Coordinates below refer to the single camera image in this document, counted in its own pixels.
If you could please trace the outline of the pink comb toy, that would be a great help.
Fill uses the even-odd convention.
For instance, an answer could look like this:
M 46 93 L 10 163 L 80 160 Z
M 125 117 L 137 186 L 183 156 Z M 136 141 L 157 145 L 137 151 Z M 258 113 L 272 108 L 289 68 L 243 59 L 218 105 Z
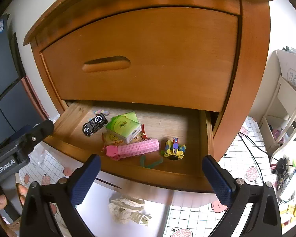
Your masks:
M 157 139 L 148 139 L 141 142 L 135 142 L 122 146 L 107 146 L 106 156 L 118 161 L 120 159 L 143 155 L 159 150 L 159 141 Z

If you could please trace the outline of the cream lace cloth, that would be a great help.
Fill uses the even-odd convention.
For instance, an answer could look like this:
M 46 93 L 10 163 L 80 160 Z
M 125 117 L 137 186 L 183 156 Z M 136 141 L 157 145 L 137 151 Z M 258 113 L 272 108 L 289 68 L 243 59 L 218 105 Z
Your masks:
M 131 196 L 121 196 L 112 199 L 108 204 L 108 209 L 113 220 L 118 224 L 126 224 L 133 221 L 138 225 L 147 226 L 152 218 L 144 211 L 145 201 Z

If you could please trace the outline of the black toy car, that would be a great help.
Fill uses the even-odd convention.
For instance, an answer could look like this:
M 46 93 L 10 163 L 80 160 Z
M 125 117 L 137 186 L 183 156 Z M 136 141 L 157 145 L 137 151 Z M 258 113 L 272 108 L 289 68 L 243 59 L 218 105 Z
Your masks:
M 100 113 L 83 125 L 82 132 L 86 136 L 91 136 L 103 128 L 107 123 L 108 120 L 106 117 Z

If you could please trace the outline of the green tissue pack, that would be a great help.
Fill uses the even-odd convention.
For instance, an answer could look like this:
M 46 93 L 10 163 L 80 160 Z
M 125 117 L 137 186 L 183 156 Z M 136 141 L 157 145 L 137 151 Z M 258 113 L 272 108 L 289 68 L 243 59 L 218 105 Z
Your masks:
M 105 127 L 125 143 L 130 143 L 141 132 L 139 122 L 122 115 L 113 117 Z
M 126 122 L 133 121 L 133 122 L 139 123 L 137 115 L 134 111 L 118 115 L 118 117 L 121 118 L 122 121 L 126 121 Z

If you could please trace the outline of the pastel flower hair clip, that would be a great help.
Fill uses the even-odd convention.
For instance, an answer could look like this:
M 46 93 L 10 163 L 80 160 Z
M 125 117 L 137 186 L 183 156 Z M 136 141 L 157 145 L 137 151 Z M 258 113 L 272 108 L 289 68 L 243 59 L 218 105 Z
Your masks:
M 110 114 L 110 112 L 107 110 L 104 110 L 104 109 L 98 109 L 98 110 L 93 111 L 93 114 L 94 115 L 103 114 L 105 116 L 108 116 Z

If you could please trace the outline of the biscuit packet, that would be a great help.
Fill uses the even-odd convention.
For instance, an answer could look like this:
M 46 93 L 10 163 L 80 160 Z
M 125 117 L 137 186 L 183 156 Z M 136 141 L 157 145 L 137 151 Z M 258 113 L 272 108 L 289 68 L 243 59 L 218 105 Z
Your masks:
M 144 124 L 142 124 L 141 131 L 130 141 L 130 143 L 145 141 L 147 139 L 148 136 L 146 135 Z M 107 146 L 121 146 L 127 144 L 114 134 L 107 132 L 102 134 L 102 140 L 104 143 L 102 151 L 105 151 Z

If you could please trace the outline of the white tray with teal rim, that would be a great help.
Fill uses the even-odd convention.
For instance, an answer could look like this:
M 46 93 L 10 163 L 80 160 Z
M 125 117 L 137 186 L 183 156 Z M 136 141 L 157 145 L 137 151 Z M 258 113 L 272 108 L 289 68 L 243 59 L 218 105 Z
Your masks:
M 163 236 L 169 207 L 93 183 L 76 210 L 94 236 Z

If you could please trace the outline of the clear plastic bag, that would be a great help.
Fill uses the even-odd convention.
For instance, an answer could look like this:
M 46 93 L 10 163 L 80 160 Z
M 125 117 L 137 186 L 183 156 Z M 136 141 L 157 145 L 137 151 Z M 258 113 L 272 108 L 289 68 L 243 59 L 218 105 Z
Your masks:
M 39 142 L 29 154 L 30 164 L 34 167 L 42 167 L 47 153 L 47 144 L 44 141 Z

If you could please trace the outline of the pomegranate patterned grid mat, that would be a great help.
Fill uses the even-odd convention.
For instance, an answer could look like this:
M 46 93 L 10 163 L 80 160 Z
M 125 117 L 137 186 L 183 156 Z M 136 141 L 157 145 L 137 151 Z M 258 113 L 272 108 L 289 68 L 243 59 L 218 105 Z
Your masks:
M 240 130 L 219 164 L 229 170 L 234 178 L 243 178 L 248 184 L 262 185 L 273 181 L 268 156 L 258 123 L 253 117 L 247 117 Z M 42 167 L 32 164 L 19 172 L 19 182 L 29 186 L 33 181 L 40 184 L 56 183 L 61 177 L 68 176 L 71 170 L 80 166 L 70 158 L 63 158 L 59 152 L 47 146 L 47 156 Z M 217 201 L 207 197 L 205 204 L 169 206 L 163 236 L 171 236 L 174 229 L 191 229 L 193 236 L 208 236 L 224 212 Z

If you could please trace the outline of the dark monitor screen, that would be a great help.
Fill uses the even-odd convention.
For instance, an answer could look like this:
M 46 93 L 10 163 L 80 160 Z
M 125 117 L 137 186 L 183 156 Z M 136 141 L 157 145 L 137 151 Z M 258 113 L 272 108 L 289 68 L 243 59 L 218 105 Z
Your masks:
M 49 117 L 26 75 L 16 34 L 8 30 L 8 18 L 8 14 L 0 17 L 0 144 Z

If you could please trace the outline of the clutter of small toys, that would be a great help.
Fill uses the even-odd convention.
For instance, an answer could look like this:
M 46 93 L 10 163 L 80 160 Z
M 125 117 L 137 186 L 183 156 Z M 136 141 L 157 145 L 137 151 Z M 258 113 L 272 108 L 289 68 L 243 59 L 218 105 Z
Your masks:
M 271 164 L 274 189 L 278 201 L 282 232 L 296 226 L 296 161 L 283 156 Z

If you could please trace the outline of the open lower wooden drawer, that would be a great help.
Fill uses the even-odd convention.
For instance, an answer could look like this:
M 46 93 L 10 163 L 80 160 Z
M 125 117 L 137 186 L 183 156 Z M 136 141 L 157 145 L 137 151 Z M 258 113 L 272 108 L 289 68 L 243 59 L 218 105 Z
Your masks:
M 108 119 L 134 111 L 150 139 L 159 141 L 159 150 L 145 154 L 148 161 L 163 158 L 163 163 L 153 169 L 140 166 L 142 155 L 115 161 L 102 151 L 101 128 L 87 137 L 82 126 L 94 117 L 93 111 L 110 112 Z M 183 159 L 172 161 L 161 155 L 167 140 L 174 137 L 186 145 Z M 76 101 L 61 114 L 54 124 L 54 132 L 45 140 L 49 146 L 85 162 L 95 153 L 101 157 L 102 171 L 123 179 L 166 189 L 187 192 L 211 192 L 212 188 L 201 169 L 203 157 L 213 153 L 212 124 L 210 114 L 203 110 L 136 103 Z

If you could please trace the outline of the white shelf unit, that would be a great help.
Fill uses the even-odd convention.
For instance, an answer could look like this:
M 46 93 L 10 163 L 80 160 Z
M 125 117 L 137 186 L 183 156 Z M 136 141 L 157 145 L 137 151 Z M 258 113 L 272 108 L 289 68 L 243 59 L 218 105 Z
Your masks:
M 296 50 L 276 50 L 281 73 L 270 104 L 259 124 L 272 159 L 296 159 Z

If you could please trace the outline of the wooden nightstand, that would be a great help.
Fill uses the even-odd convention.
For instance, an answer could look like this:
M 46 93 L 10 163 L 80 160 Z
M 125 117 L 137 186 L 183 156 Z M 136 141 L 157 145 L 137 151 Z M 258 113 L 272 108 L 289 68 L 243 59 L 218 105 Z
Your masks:
M 145 9 L 194 8 L 236 16 L 236 53 L 226 100 L 219 112 L 203 110 L 210 114 L 212 124 L 211 155 L 220 159 L 248 115 L 262 80 L 270 41 L 269 2 L 270 0 L 57 0 L 28 31 L 24 45 L 31 46 L 43 83 L 61 115 L 72 102 L 82 100 L 63 100 L 59 97 L 41 53 L 66 35 L 105 18 Z

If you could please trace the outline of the upper wooden drawer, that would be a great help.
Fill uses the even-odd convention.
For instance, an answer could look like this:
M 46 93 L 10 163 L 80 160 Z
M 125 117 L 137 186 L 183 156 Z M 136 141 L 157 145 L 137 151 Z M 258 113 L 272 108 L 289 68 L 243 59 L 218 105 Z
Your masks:
M 229 88 L 238 18 L 154 8 L 84 26 L 41 53 L 63 100 L 158 104 L 219 112 Z

